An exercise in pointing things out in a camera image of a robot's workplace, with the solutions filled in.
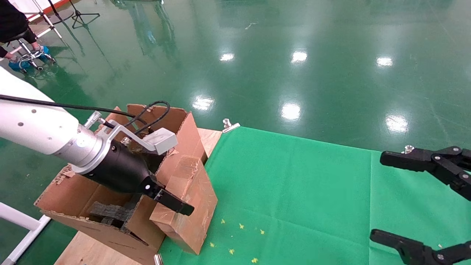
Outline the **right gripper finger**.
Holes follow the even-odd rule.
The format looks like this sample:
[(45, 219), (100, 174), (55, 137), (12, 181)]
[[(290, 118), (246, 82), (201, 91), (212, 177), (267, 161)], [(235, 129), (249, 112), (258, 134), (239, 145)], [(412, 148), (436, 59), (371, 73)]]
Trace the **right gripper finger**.
[(471, 258), (470, 241), (434, 250), (417, 240), (379, 229), (371, 230), (370, 240), (395, 249), (405, 265), (454, 265)]
[(384, 151), (380, 155), (384, 166), (428, 172), (466, 200), (471, 200), (471, 151), (458, 146), (431, 151), (413, 149), (409, 153)]

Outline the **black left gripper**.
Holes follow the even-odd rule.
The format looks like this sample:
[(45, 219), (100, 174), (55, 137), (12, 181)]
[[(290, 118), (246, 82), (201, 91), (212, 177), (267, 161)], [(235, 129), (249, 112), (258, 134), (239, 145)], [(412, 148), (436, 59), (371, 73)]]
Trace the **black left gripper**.
[(104, 159), (87, 178), (121, 193), (143, 193), (175, 213), (190, 216), (195, 208), (155, 181), (144, 159), (121, 143), (111, 143)]

